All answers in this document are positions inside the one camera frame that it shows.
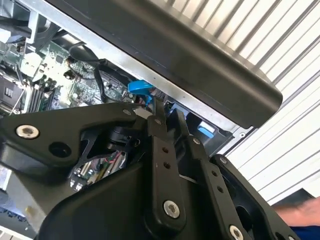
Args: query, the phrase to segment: black plastic housing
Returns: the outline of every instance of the black plastic housing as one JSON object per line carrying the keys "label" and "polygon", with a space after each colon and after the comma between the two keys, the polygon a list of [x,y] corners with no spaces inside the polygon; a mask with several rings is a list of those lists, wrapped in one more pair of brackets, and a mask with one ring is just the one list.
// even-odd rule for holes
{"label": "black plastic housing", "polygon": [[204,39],[199,26],[178,21],[174,9],[147,0],[47,1],[245,129],[261,127],[282,103],[270,82]]}

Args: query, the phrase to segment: pivot bolt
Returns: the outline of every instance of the pivot bolt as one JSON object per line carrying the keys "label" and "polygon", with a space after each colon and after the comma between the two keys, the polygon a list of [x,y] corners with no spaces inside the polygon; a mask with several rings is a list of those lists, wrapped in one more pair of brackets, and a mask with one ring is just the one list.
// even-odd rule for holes
{"label": "pivot bolt", "polygon": [[18,126],[15,133],[23,139],[35,139],[40,134],[39,130],[35,126],[31,125]]}
{"label": "pivot bolt", "polygon": [[154,121],[155,121],[157,124],[161,125],[161,121],[160,121],[160,120],[155,119]]}
{"label": "pivot bolt", "polygon": [[125,114],[129,115],[129,116],[131,115],[131,112],[130,112],[129,110],[127,110],[127,109],[123,109],[122,111],[123,111]]}
{"label": "pivot bolt", "polygon": [[223,163],[223,164],[227,164],[228,160],[226,159],[225,156],[221,156],[220,157],[220,161]]}
{"label": "pivot bolt", "polygon": [[165,214],[173,219],[177,219],[180,216],[180,209],[174,201],[167,200],[163,204]]}
{"label": "pivot bolt", "polygon": [[244,240],[244,236],[242,232],[239,230],[239,228],[237,228],[234,225],[231,225],[229,230],[234,240]]}
{"label": "pivot bolt", "polygon": [[198,145],[201,143],[201,142],[200,142],[197,138],[195,138],[195,137],[193,138],[193,141],[194,141],[196,144],[198,144]]}

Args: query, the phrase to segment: white shutter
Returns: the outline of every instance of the white shutter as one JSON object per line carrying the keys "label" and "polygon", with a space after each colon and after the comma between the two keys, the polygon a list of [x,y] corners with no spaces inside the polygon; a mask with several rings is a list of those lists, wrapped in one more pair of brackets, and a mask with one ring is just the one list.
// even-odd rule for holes
{"label": "white shutter", "polygon": [[314,189],[320,179],[320,0],[166,2],[212,34],[213,43],[262,70],[283,94],[278,113],[229,159],[270,204]]}

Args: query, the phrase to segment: person's hand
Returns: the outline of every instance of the person's hand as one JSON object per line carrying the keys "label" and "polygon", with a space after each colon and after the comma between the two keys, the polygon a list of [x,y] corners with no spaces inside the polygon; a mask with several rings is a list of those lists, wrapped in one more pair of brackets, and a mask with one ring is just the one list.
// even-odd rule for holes
{"label": "person's hand", "polygon": [[290,227],[320,226],[320,197],[298,206],[278,206],[274,210]]}
{"label": "person's hand", "polygon": [[305,201],[297,209],[305,226],[320,226],[320,197]]}

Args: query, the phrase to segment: blue sleeve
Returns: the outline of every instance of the blue sleeve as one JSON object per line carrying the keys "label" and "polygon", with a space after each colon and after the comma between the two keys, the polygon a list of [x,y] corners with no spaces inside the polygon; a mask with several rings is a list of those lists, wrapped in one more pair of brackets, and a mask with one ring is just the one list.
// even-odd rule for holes
{"label": "blue sleeve", "polygon": [[301,240],[320,240],[320,226],[291,227]]}

